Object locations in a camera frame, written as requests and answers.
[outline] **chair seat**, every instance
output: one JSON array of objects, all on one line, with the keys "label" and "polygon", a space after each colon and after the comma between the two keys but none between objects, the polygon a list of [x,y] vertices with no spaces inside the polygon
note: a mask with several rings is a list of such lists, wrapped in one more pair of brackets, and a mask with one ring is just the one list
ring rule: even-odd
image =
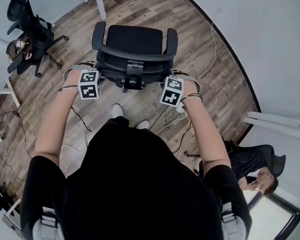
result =
[{"label": "chair seat", "polygon": [[[163,32],[140,26],[112,25],[109,27],[106,46],[120,52],[136,55],[161,55]],[[106,54],[104,61],[119,68],[127,68],[128,59]],[[147,62],[144,71],[161,70],[162,62]]]}]

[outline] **shoe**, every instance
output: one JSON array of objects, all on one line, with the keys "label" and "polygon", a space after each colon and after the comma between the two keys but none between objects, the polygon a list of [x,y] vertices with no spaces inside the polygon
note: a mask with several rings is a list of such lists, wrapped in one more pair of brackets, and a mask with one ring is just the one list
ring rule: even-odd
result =
[{"label": "shoe", "polygon": [[137,129],[149,129],[149,125],[150,125],[149,121],[144,120],[141,123],[139,123],[136,128]]},{"label": "shoe", "polygon": [[112,107],[112,118],[123,117],[124,113],[119,104],[114,104]]}]

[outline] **person sitting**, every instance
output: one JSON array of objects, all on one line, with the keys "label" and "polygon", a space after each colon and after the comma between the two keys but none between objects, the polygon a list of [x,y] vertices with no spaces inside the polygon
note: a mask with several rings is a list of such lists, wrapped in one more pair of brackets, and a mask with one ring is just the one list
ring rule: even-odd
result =
[{"label": "person sitting", "polygon": [[231,152],[229,158],[231,168],[242,190],[259,190],[264,195],[275,192],[279,181],[269,170],[260,151]]}]

